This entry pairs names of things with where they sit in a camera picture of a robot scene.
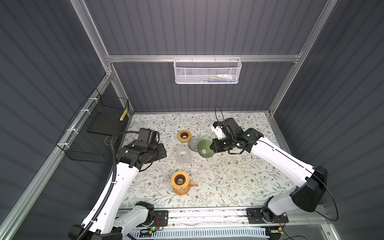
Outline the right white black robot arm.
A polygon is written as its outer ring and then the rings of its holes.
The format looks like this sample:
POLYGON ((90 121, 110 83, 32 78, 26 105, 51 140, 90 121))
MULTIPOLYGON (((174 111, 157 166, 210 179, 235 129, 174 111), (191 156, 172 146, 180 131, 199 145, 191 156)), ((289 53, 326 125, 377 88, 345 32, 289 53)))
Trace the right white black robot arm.
POLYGON ((313 213, 327 189, 327 170, 321 166, 314 168, 273 144, 255 129, 234 131, 226 127, 212 125, 217 136, 210 148, 214 153, 229 152, 233 148, 252 153, 281 171, 293 183, 294 188, 276 197, 270 197, 260 210, 266 223, 273 223, 286 212, 301 209, 313 213))

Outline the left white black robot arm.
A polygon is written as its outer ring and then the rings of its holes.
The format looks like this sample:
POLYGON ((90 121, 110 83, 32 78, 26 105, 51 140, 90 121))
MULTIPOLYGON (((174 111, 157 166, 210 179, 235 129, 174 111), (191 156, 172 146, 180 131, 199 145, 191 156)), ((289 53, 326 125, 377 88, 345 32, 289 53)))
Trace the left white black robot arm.
POLYGON ((116 177, 110 177, 97 203, 79 225, 73 225, 68 233, 71 240, 122 240, 139 225, 150 228, 164 226, 157 220, 152 204, 140 201, 128 213, 117 217, 120 204, 134 178, 136 167, 118 163, 116 177))

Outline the green glass dripper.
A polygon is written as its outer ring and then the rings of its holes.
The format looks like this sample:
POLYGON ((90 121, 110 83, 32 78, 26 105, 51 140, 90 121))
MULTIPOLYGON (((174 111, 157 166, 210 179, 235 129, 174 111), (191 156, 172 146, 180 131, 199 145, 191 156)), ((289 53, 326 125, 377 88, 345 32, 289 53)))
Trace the green glass dripper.
POLYGON ((208 139, 203 139, 202 141, 200 141, 198 143, 198 146, 197 146, 197 152, 199 153, 199 155, 205 159, 207 158, 211 158, 214 156, 214 151, 210 148, 211 144, 212 144, 212 140, 208 140, 208 139))

